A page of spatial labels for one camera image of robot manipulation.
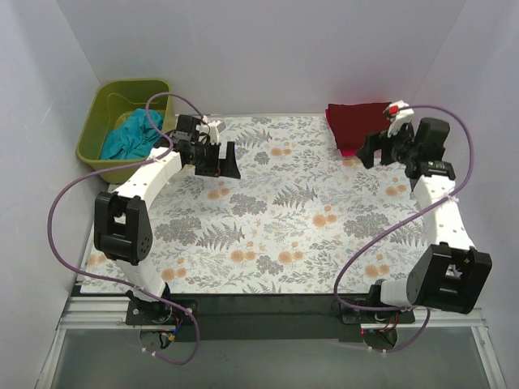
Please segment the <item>dark red t shirt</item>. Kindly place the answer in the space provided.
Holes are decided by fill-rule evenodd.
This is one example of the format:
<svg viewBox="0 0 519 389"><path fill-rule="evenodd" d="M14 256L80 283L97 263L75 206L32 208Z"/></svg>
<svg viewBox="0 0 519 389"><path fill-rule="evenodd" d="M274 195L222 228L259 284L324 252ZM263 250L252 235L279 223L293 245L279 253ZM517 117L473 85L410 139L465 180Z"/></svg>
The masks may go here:
<svg viewBox="0 0 519 389"><path fill-rule="evenodd" d="M356 105L329 104L325 110L328 126L337 149L357 151L372 132L389 128L384 110L389 102L362 103Z"/></svg>

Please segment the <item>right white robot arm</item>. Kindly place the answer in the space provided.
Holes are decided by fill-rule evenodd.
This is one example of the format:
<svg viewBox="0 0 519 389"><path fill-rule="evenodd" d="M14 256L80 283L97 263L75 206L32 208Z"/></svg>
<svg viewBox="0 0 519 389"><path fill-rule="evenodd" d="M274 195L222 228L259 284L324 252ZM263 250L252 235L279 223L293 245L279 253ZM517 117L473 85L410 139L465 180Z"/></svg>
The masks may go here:
<svg viewBox="0 0 519 389"><path fill-rule="evenodd" d="M436 118L423 118L417 128L401 125L392 135L384 130L367 135L357 156L370 169L375 152L380 163L404 165L414 197L424 213L428 247L402 280L381 280L376 292L382 306L470 313L489 276L489 254L476 249L463 224L452 192L453 167L444 161L444 143L450 126Z"/></svg>

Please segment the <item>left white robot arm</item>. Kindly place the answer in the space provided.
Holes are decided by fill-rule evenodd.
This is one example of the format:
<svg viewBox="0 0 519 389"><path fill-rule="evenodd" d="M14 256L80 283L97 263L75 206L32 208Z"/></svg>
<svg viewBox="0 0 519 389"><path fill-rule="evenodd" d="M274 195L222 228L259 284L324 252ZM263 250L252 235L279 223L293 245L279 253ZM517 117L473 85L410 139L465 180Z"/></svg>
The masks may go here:
<svg viewBox="0 0 519 389"><path fill-rule="evenodd" d="M132 284L127 296L137 309L154 321L163 321L171 307L169 296L148 254L152 249L152 227L148 210L161 189L185 165L206 177L241 177L234 143L220 156L222 120L208 121L181 114L175 129L153 145L148 163L140 166L116 191L101 192L95 200L94 246L115 262Z"/></svg>

